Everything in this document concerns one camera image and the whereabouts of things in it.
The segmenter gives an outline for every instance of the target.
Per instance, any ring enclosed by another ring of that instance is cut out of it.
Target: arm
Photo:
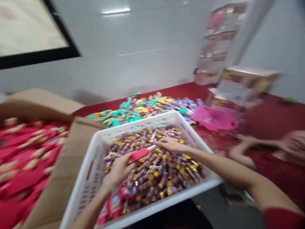
[[[237,138],[243,142],[234,146],[230,150],[229,157],[232,160],[237,161],[238,163],[240,163],[250,169],[253,169],[253,170],[256,170],[256,165],[255,165],[254,161],[245,155],[246,151],[249,148],[251,148],[255,145],[266,145],[266,146],[282,148],[281,141],[279,141],[279,140],[260,140],[260,139],[256,139],[256,138],[244,136],[244,135],[238,135]]]
[[[274,183],[257,172],[229,159],[180,144],[164,138],[156,145],[168,151],[184,153],[213,170],[228,183],[248,191],[262,212],[271,207],[284,208],[298,214],[304,213]]]
[[[127,165],[132,154],[133,152],[130,152],[114,161],[110,173],[104,178],[106,182],[102,184],[96,196],[76,219],[71,229],[92,229],[94,227],[106,200],[112,193],[111,190],[119,187],[135,167],[135,163]]]
[[[94,228],[98,216],[106,203],[106,200],[110,197],[111,190],[106,185],[102,185],[92,199],[92,201],[86,206],[85,210],[76,219],[71,229],[91,229]]]

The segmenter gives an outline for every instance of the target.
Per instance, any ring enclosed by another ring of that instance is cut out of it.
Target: plastic crate
[[[104,163],[103,158],[107,155],[107,149],[113,141],[118,140],[124,133],[138,131],[145,128],[161,127],[168,124],[176,125],[182,132],[182,138],[185,139],[193,148],[213,153],[207,144],[205,144],[194,129],[185,121],[183,116],[177,111],[100,130],[92,137],[66,208],[66,212],[61,222],[60,229],[69,228],[76,217],[84,210],[97,193],[105,176],[106,164]],[[209,169],[207,169],[207,171],[207,177],[201,183],[185,189],[171,197],[166,197],[149,204],[137,211],[111,220],[97,228],[124,228],[222,183],[222,179],[218,175]]]

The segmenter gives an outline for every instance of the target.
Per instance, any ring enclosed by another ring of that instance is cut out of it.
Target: pile of candy
[[[112,143],[105,157],[106,173],[111,170],[116,158],[128,152],[148,147],[149,154],[139,160],[140,163],[129,174],[120,191],[108,199],[100,213],[99,224],[172,196],[205,178],[202,164],[187,155],[171,153],[154,145],[154,142],[166,136],[185,144],[180,130],[175,126],[127,133]]]
[[[7,119],[0,131],[0,228],[22,225],[48,183],[68,136],[64,123]]]
[[[137,99],[139,93],[129,97],[126,102],[120,105],[118,110],[105,110],[99,113],[93,113],[87,116],[88,119],[101,121],[110,127],[120,124],[137,121],[153,115],[162,114],[169,111],[179,111],[189,124],[197,124],[192,119],[192,114],[198,105],[203,105],[201,99],[197,102],[188,98],[173,99],[162,96],[161,92],[150,95],[148,98]]]

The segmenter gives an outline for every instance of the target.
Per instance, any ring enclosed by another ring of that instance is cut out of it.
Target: red sleeve
[[[266,229],[304,229],[305,217],[280,208],[270,208],[264,213]]]

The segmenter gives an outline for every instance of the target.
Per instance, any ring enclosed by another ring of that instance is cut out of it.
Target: pink plastic tray
[[[234,130],[239,122],[229,112],[198,106],[192,118],[209,130]]]

